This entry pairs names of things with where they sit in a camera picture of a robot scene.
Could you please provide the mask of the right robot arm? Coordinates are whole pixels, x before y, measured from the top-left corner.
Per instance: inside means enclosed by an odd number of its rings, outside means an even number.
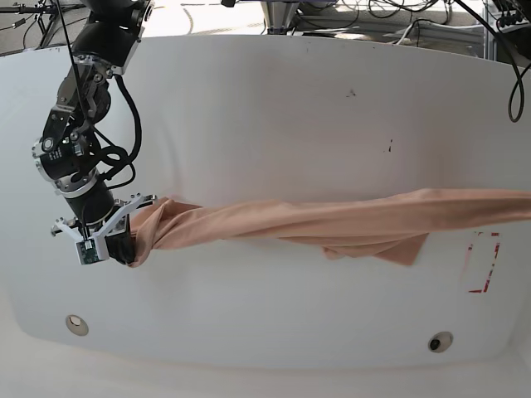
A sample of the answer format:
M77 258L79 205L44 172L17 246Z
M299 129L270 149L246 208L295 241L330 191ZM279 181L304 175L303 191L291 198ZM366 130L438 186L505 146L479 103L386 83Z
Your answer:
M141 42L144 23L154 9L152 1L86 1L90 15L74 41L67 41L71 68L57 92L41 137L32 146L35 166L74 216L59 218L52 235L64 233L76 245L83 265L114 259L133 264L135 239L130 215L155 201L134 194L117 200L107 183L125 168L133 169L142 143L138 109L123 75ZM109 82L114 80L134 120L134 144L126 150L112 142L96 125L111 106Z

